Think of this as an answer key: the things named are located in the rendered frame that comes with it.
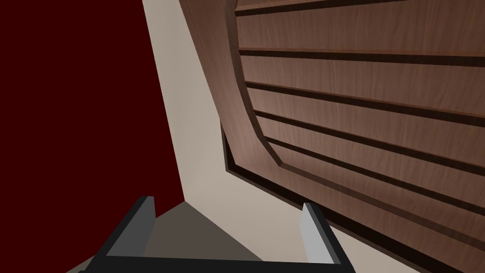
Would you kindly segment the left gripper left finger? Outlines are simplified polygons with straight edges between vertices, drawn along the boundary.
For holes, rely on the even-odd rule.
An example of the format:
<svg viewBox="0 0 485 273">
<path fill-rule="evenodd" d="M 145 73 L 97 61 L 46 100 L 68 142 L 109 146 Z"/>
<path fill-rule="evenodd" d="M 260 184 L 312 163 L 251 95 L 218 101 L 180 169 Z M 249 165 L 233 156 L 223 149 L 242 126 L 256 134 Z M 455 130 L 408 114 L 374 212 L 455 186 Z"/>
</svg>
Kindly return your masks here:
<svg viewBox="0 0 485 273">
<path fill-rule="evenodd" d="M 155 220 L 154 197 L 140 197 L 103 243 L 98 255 L 143 256 Z"/>
</svg>

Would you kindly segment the brown slatted wooden door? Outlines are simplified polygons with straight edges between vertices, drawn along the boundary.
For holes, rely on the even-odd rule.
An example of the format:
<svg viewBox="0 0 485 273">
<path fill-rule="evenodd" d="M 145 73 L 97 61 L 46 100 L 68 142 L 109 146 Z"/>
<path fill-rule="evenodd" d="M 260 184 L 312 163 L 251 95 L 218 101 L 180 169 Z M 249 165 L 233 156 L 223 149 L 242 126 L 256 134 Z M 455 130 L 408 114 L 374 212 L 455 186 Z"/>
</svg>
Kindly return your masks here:
<svg viewBox="0 0 485 273">
<path fill-rule="evenodd" d="M 426 273 L 485 273 L 485 0 L 179 0 L 228 157 Z"/>
</svg>

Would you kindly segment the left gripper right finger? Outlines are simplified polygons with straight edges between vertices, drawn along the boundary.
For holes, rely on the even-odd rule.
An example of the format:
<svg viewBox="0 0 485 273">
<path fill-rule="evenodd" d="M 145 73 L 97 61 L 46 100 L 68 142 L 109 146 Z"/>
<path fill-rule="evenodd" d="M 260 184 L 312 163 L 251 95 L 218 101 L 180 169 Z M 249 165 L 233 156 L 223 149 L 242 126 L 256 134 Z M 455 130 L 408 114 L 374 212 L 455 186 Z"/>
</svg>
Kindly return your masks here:
<svg viewBox="0 0 485 273">
<path fill-rule="evenodd" d="M 334 247 L 334 236 L 318 206 L 304 203 L 300 231 L 310 264 L 341 264 Z"/>
</svg>

